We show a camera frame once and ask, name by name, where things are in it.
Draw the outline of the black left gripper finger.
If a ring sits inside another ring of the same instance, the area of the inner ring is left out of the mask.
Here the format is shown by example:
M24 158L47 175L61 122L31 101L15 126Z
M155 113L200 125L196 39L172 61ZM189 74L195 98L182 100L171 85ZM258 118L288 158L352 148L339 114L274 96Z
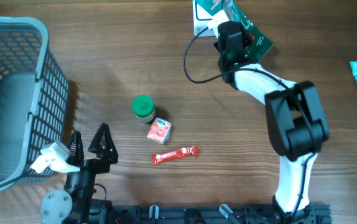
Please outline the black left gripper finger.
M84 160L84 150L83 143L81 140L81 133L79 131L74 131L65 146L70 150L70 155L67 159L67 163L70 165L80 165Z
M106 160L110 164L118 162L118 152L111 137L109 126L102 123L91 140L88 152L96 154L97 158Z

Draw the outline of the green lid glass jar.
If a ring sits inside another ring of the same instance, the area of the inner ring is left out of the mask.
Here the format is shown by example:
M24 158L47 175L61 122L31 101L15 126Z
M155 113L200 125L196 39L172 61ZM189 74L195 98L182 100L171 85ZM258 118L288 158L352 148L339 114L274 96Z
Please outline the green lid glass jar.
M139 95L132 102L132 111L142 123L149 123L155 118L155 104L151 97Z

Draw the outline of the small red white carton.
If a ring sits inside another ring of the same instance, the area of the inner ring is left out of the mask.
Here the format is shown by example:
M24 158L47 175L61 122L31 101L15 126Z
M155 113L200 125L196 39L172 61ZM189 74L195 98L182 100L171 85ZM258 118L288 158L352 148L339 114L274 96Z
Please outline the small red white carton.
M170 136L172 124L165 119L155 118L147 134L147 138L159 144L164 144Z

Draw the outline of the red Nescafe stick sachet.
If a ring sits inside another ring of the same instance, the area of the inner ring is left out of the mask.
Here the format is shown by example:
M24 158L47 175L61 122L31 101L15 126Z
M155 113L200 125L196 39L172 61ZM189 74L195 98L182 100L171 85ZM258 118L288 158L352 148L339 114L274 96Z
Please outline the red Nescafe stick sachet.
M173 151L153 154L152 164L154 166L161 164L163 162L168 162L176 159L181 159L187 156L196 157L198 154L198 148L196 146L181 147L180 149L175 149Z

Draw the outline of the green 3M gloves packet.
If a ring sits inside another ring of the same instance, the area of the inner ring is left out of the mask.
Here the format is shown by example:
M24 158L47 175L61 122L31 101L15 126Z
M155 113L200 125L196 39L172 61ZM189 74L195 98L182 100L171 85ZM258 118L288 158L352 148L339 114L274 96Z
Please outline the green 3M gloves packet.
M252 61L260 61L263 55L272 47L272 41L259 31L235 1L222 0L221 3L221 9L224 9L228 13L230 21L240 22L253 40L251 46L247 48L245 56L249 57ZM218 37L217 28L213 30L206 28L206 31L200 34L200 37L212 36Z

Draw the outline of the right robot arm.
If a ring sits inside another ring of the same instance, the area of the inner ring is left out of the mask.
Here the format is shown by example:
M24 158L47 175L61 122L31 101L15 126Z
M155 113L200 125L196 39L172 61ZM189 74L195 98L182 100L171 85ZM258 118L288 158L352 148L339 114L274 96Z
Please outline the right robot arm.
M309 205L313 163L329 137L318 91L310 81L284 80L251 63L245 50L252 40L242 23L222 22L216 35L223 81L265 106L269 140L280 159L274 201L285 217L299 219Z

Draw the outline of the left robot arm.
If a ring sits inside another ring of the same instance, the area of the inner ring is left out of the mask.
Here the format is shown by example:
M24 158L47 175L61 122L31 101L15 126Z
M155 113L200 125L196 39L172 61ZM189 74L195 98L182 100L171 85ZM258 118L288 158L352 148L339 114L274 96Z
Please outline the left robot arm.
M84 158L81 134L75 131L67 143L54 141L45 145L39 157L50 169L67 175L63 189L50 191L40 204L42 223L121 223L110 200L94 199L96 176L110 172L118 162L118 152L109 126L102 123L91 140L88 152L96 157Z

